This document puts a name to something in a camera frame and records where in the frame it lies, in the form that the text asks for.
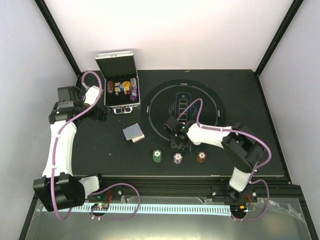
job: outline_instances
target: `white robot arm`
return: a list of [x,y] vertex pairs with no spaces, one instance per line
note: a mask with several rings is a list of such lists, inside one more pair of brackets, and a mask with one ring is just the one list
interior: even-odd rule
[[[105,121],[107,113],[99,107],[93,108],[81,118],[70,122],[65,126],[60,135],[59,130],[71,118],[86,110],[99,96],[99,88],[92,86],[85,93],[84,99],[79,99],[75,87],[58,88],[59,102],[57,102],[49,116],[51,123],[51,143],[49,155],[41,179],[33,182],[33,189],[48,211],[53,211],[50,194],[50,180],[52,168],[54,171],[54,191],[58,209],[81,206],[85,198],[100,188],[99,176],[88,176],[79,181],[72,173],[72,149],[73,141],[77,132],[77,126],[85,117],[93,117],[96,120]],[[55,150],[55,165],[53,166],[53,151],[56,137],[59,137]]]
[[174,142],[171,146],[182,149],[185,153],[191,152],[192,145],[201,143],[225,149],[234,164],[229,186],[238,193],[247,186],[253,168],[264,153],[264,148],[256,141],[236,133],[222,131],[235,129],[251,134],[241,123],[233,127],[220,127],[221,131],[214,131],[205,129],[194,121],[182,124],[171,117],[165,122],[164,128],[171,133],[171,142]]

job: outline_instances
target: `case handle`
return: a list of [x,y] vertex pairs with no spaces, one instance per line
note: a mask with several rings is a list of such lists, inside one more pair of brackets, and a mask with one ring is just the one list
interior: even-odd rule
[[126,110],[127,107],[121,107],[121,108],[114,108],[113,112],[114,114],[120,115],[120,114],[130,114],[132,112],[132,106],[129,107],[129,111]]

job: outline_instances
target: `poker mat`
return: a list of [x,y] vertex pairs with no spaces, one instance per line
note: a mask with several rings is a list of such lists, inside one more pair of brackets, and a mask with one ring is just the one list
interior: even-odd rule
[[[102,174],[114,177],[230,177],[234,166],[222,148],[200,144],[190,155],[170,148],[170,134],[163,125],[177,118],[194,100],[201,98],[202,124],[232,126],[244,123],[272,151],[272,160],[256,176],[283,177],[281,150],[268,116],[263,92],[251,70],[139,70],[141,106],[131,113],[116,115],[111,110],[105,122],[86,118],[77,128],[72,149],[75,176]],[[87,85],[98,85],[92,74]],[[103,106],[103,97],[98,104]],[[180,119],[195,120],[200,102],[194,103]],[[127,141],[123,129],[138,123],[145,138]],[[161,162],[153,161],[153,151],[162,152]],[[197,162],[205,152],[205,162]],[[182,154],[175,164],[174,154]],[[265,153],[261,161],[267,158]]]

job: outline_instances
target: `white enclosure wall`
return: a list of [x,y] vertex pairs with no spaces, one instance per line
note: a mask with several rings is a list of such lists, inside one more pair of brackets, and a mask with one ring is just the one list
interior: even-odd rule
[[46,0],[81,71],[134,50],[139,70],[255,70],[293,0]]
[[305,0],[261,75],[294,184],[320,234],[320,1]]
[[0,239],[16,240],[50,145],[57,88],[76,76],[33,0],[0,7]]

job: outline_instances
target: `purple cable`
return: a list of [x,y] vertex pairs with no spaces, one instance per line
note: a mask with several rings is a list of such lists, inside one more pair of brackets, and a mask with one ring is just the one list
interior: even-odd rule
[[[101,83],[101,80],[100,80],[100,77],[98,76],[98,74],[96,74],[94,71],[86,71],[83,75],[82,75],[82,78],[81,78],[81,84],[83,85],[83,87],[88,90],[88,86],[85,84],[85,77],[87,74],[93,74],[98,83],[99,83],[99,95],[98,97],[95,99],[94,103],[89,106],[86,110],[84,110],[83,112],[81,112],[80,114],[74,116],[73,118],[71,118],[69,121],[67,121],[61,128],[60,130],[58,131],[58,136],[61,134],[62,130],[69,124],[69,123],[72,123],[74,120],[76,120],[77,118],[81,117],[82,115],[86,114],[87,112],[89,112],[98,102],[98,100],[100,99],[101,97],[101,94],[103,92],[102,90],[102,83]],[[56,165],[56,150],[57,150],[57,145],[58,145],[58,140],[59,140],[59,137],[56,137],[55,138],[55,141],[54,141],[54,145],[53,145],[53,151],[52,151],[52,165],[55,166]],[[66,220],[69,215],[70,215],[70,212],[71,212],[71,209],[69,209],[69,211],[67,212],[66,216],[65,217],[61,217],[59,212],[58,212],[58,207],[57,207],[57,203],[56,203],[56,196],[55,196],[55,168],[52,168],[52,172],[51,172],[51,180],[50,180],[50,188],[51,188],[51,200],[52,200],[52,205],[53,205],[53,209],[54,209],[54,213],[56,215],[56,217],[59,219],[59,220]]]
[[259,183],[259,182],[263,182],[264,185],[265,185],[265,189],[266,189],[266,205],[265,205],[265,208],[264,208],[263,212],[262,212],[261,214],[259,214],[258,216],[253,217],[253,218],[249,218],[249,219],[236,218],[236,217],[231,213],[231,217],[232,217],[234,220],[240,220],[240,221],[245,221],[245,222],[253,221],[253,220],[257,220],[257,219],[261,218],[261,217],[267,212],[268,206],[269,206],[270,196],[269,196],[269,188],[268,188],[268,185],[267,185],[266,181],[263,180],[263,179],[259,179],[259,180],[257,180],[257,181],[251,182],[250,184],[253,185],[253,184],[256,184],[256,183]]
[[265,187],[266,187],[266,194],[267,194],[267,203],[266,203],[266,206],[265,206],[265,209],[264,211],[259,215],[259,216],[256,216],[254,218],[251,218],[251,219],[240,219],[240,218],[236,218],[235,216],[233,216],[231,214],[231,216],[235,219],[235,220],[242,220],[242,221],[251,221],[251,220],[256,220],[256,219],[259,219],[260,217],[262,217],[268,210],[268,206],[269,206],[269,188],[268,188],[268,185],[266,183],[265,180],[262,180],[262,179],[259,179],[259,180],[256,180],[256,181],[253,181],[251,182],[251,179],[253,178],[254,176],[254,173],[257,171],[257,169],[261,168],[262,166],[266,165],[270,160],[271,160],[271,157],[272,157],[272,153],[271,153],[271,150],[270,148],[268,147],[268,145],[266,143],[264,143],[262,140],[260,140],[259,138],[257,138],[256,136],[253,136],[249,133],[246,133],[244,131],[239,131],[239,130],[234,130],[234,129],[223,129],[222,127],[218,127],[218,126],[206,126],[206,125],[203,125],[199,122],[199,117],[200,117],[200,114],[201,114],[201,111],[202,111],[202,107],[203,107],[203,100],[201,98],[197,98],[196,100],[194,100],[192,103],[190,103],[190,105],[179,115],[179,117],[177,118],[177,120],[179,120],[181,118],[181,116],[188,111],[189,108],[191,108],[191,106],[193,106],[197,101],[200,101],[200,108],[199,108],[199,112],[196,116],[196,124],[198,125],[199,128],[202,128],[202,129],[206,129],[206,130],[213,130],[213,131],[219,131],[219,132],[227,132],[227,133],[236,133],[236,134],[241,134],[241,135],[244,135],[248,138],[251,138],[253,140],[255,140],[256,142],[258,142],[259,144],[261,144],[261,146],[263,146],[265,148],[265,150],[267,151],[268,153],[268,157],[267,159],[259,164],[259,165],[256,165],[255,167],[253,167],[253,171],[251,172],[250,174],[250,177],[249,177],[249,184],[253,185],[253,184],[256,184],[256,183],[259,183],[259,182],[263,182]]
[[93,192],[93,193],[90,194],[90,196],[102,194],[102,193],[104,193],[105,191],[108,191],[109,189],[111,189],[111,188],[113,188],[113,187],[116,187],[116,186],[128,186],[128,187],[132,188],[132,189],[136,192],[136,195],[137,195],[137,197],[138,197],[138,205],[136,206],[134,212],[133,212],[131,215],[129,215],[129,216],[127,216],[127,217],[124,217],[124,218],[113,218],[113,217],[103,217],[103,216],[98,217],[98,216],[95,216],[95,215],[94,215],[94,210],[99,209],[99,208],[97,207],[97,208],[93,208],[93,209],[91,210],[91,216],[92,216],[93,218],[97,218],[97,219],[100,218],[100,219],[114,220],[114,221],[123,221],[123,220],[130,219],[130,218],[132,218],[134,215],[136,215],[136,213],[138,212],[139,207],[140,207],[140,195],[139,195],[138,190],[137,190],[134,186],[132,186],[132,185],[130,185],[130,184],[127,184],[127,183],[116,183],[116,184],[113,184],[113,185],[111,185],[111,186],[109,186],[109,187],[107,187],[107,188],[105,188],[105,189],[103,189],[103,190],[101,190],[101,191]]

